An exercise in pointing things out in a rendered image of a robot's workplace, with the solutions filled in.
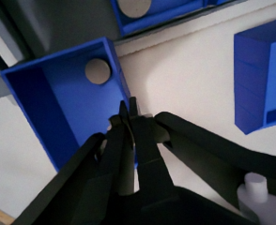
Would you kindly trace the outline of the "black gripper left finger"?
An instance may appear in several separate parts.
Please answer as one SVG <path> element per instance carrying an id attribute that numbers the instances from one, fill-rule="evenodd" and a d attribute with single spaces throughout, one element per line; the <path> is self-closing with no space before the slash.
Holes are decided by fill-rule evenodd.
<path id="1" fill-rule="evenodd" d="M 111 225 L 115 196 L 134 192 L 135 143 L 124 99 L 108 121 L 106 133 L 91 135 L 10 225 Z"/>

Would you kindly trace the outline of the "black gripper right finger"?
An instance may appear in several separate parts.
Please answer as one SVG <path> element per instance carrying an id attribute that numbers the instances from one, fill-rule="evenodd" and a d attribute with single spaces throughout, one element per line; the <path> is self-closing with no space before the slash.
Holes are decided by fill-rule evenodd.
<path id="1" fill-rule="evenodd" d="M 157 143 L 258 225 L 276 225 L 276 156 L 250 150 L 170 112 L 141 114 L 130 97 L 143 225 L 191 225 Z"/>

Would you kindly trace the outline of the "grey metal shelf rack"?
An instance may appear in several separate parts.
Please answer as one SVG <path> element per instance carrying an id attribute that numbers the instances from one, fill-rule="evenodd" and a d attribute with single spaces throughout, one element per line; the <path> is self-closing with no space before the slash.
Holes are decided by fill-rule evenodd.
<path id="1" fill-rule="evenodd" d="M 9 67 L 0 55 L 0 71 L 97 38 L 116 47 L 246 1 L 200 8 L 122 37 L 110 0 L 0 0 L 0 37 L 18 61 Z"/>

